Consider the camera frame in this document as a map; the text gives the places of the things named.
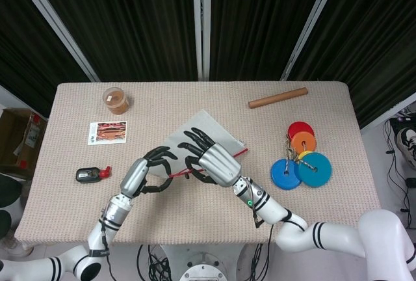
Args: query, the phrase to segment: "wooden rolling pin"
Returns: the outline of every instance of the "wooden rolling pin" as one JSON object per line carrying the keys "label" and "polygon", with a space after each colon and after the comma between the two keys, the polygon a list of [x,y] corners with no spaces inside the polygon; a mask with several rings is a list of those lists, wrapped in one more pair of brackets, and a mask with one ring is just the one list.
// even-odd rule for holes
{"label": "wooden rolling pin", "polygon": [[296,90],[287,91],[282,94],[276,94],[275,96],[270,96],[270,97],[265,97],[265,98],[261,98],[258,100],[250,101],[248,103],[248,107],[251,109],[255,109],[256,107],[262,107],[267,104],[295,98],[298,96],[303,96],[304,94],[307,94],[307,89],[305,87],[299,88]]}

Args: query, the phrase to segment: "robotic arm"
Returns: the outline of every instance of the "robotic arm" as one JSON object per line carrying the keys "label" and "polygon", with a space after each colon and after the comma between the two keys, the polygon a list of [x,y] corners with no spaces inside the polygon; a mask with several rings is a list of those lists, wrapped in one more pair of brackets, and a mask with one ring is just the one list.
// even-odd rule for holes
{"label": "robotic arm", "polygon": [[120,185],[121,192],[109,200],[88,236],[88,252],[78,246],[54,258],[26,262],[1,260],[0,281],[59,281],[65,272],[73,273],[81,281],[93,280],[104,260],[108,260],[109,244],[130,212],[132,200],[140,193],[161,192],[172,182],[168,178],[160,187],[145,186],[149,167],[163,165],[167,175],[171,175],[170,165],[164,157],[177,157],[168,150],[168,147],[160,146],[133,163]]}
{"label": "robotic arm", "polygon": [[[276,244],[288,252],[301,252],[312,248],[335,250],[367,259],[368,280],[411,281],[410,271],[416,268],[416,251],[398,217],[386,210],[364,214],[358,230],[342,224],[316,222],[308,227],[306,221],[279,205],[262,187],[241,173],[240,164],[220,144],[215,143],[198,128],[184,131],[199,148],[183,142],[194,156],[185,159],[192,174],[205,183],[232,187],[234,194],[253,212],[258,228],[283,222]],[[205,169],[208,176],[192,165]]]}

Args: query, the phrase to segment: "clear cup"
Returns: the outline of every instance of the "clear cup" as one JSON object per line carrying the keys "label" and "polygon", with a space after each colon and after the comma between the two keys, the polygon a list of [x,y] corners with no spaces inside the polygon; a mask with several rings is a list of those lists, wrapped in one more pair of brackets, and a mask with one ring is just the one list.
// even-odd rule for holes
{"label": "clear cup", "polygon": [[129,100],[125,92],[118,87],[111,87],[104,91],[103,101],[112,114],[123,114],[129,108]]}

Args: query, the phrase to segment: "black curtain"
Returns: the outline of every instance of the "black curtain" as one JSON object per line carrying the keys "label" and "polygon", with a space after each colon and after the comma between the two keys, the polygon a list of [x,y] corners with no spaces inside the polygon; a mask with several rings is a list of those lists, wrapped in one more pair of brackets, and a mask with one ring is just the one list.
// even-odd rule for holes
{"label": "black curtain", "polygon": [[44,116],[57,85],[88,81],[31,0],[1,0],[0,85]]}
{"label": "black curtain", "polygon": [[212,0],[210,80],[277,80],[315,0]]}
{"label": "black curtain", "polygon": [[193,0],[50,0],[102,81],[195,81]]}
{"label": "black curtain", "polygon": [[416,92],[416,0],[329,0],[289,79],[345,82],[365,126]]}

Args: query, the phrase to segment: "table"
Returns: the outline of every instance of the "table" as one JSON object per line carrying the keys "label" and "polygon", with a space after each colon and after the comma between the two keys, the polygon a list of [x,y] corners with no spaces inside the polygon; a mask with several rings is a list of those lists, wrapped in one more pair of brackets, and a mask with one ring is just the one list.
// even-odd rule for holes
{"label": "table", "polygon": [[[111,114],[101,95],[109,87],[127,92],[131,106]],[[249,109],[248,102],[307,87],[309,94]],[[250,149],[239,158],[251,176],[281,205],[315,221],[356,225],[359,216],[380,204],[351,104],[339,82],[241,81],[206,83],[68,83],[59,85],[34,174],[29,200],[16,231],[28,245],[85,242],[109,198],[135,161],[192,115],[205,109]],[[88,146],[90,122],[127,120],[125,144]],[[317,151],[333,165],[330,182],[278,189],[270,167],[285,155],[288,126],[303,120],[313,126]],[[99,183],[81,184],[82,167],[113,167]],[[149,184],[162,180],[149,176]],[[262,243],[270,226],[255,229],[250,210],[232,188],[178,178],[160,194],[143,194],[115,238],[117,243]]]}

